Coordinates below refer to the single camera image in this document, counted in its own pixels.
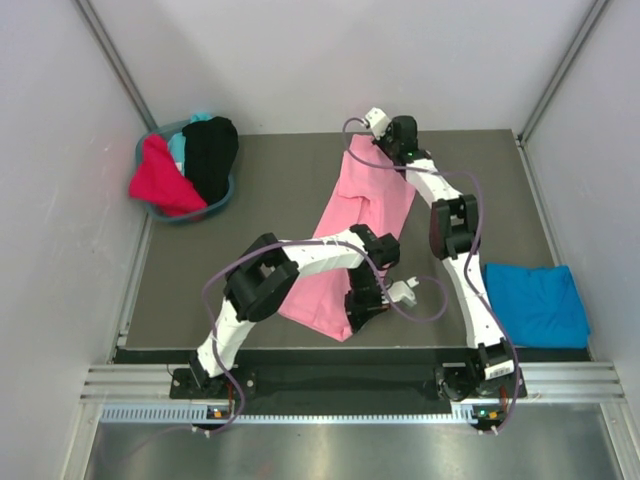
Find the pink t shirt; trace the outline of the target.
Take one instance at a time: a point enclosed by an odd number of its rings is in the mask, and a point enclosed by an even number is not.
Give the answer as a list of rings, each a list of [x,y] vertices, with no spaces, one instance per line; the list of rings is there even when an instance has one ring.
[[[378,236],[399,237],[415,188],[390,170],[391,161],[365,135],[351,139],[339,178],[313,233],[315,238],[340,233],[355,224]],[[296,281],[279,314],[329,338],[343,342],[352,335],[344,308],[349,291],[345,270],[332,270]]]

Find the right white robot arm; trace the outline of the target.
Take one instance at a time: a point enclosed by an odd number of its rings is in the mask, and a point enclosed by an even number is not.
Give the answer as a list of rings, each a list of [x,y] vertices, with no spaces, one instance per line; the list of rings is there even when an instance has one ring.
[[[521,386],[517,353],[493,311],[482,282],[479,246],[484,210],[477,194],[449,182],[432,155],[419,147],[411,116],[390,118],[378,108],[365,115],[373,143],[391,160],[430,208],[429,244],[450,276],[465,322],[469,356],[465,372],[445,371],[440,389],[453,401],[471,395],[516,398]]]

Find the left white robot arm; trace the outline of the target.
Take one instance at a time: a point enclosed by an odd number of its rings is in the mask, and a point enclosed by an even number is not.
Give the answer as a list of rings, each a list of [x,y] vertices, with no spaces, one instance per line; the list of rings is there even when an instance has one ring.
[[[220,394],[251,329],[277,312],[298,279],[346,270],[349,290],[339,305],[350,331],[358,332],[390,308],[380,274],[399,260],[398,240],[390,233],[378,237],[364,224],[304,241],[261,235],[218,275],[226,280],[223,300],[207,339],[189,361],[192,384],[205,396]]]

